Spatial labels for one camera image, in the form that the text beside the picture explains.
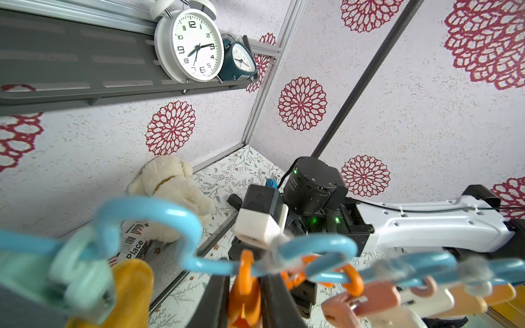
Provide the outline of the blue round clip hanger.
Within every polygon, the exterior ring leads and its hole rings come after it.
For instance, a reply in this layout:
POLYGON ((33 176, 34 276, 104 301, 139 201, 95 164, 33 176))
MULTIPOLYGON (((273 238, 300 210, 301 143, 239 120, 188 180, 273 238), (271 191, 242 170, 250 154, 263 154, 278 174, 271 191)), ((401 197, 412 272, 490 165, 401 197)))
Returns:
POLYGON ((68 321, 79 318, 100 325, 116 305, 108 259, 119 250, 119 225, 126 219, 151 219, 177 231, 175 255, 182 269, 230 277, 227 327, 263 327, 264 276, 280 274, 290 294, 304 281, 341 284, 345 292, 364 291, 361 273, 367 269, 351 266, 356 245, 349 237, 313 234, 275 245, 260 260, 249 250, 238 261, 208 260, 196 253, 202 234, 199 219, 181 206, 145 197, 104 204, 92 222, 67 241, 2 231, 1 285, 65 314, 68 321))

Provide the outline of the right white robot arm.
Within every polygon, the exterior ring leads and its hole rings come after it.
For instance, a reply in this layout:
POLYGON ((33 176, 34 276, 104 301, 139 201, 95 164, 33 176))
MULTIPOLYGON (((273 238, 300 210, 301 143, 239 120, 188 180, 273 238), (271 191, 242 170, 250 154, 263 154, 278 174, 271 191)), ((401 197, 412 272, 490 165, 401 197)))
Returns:
POLYGON ((245 250, 260 258, 284 230, 352 239, 356 253, 427 247, 426 254, 381 260, 361 273, 362 294, 344 292, 321 308, 335 327, 424 327, 426 319, 483 313, 515 297, 524 281, 524 222, 503 217, 501 200, 470 185, 444 202, 374 204, 347 196, 340 172, 315 157, 295 160, 280 182, 251 185, 238 210, 228 256, 245 250))

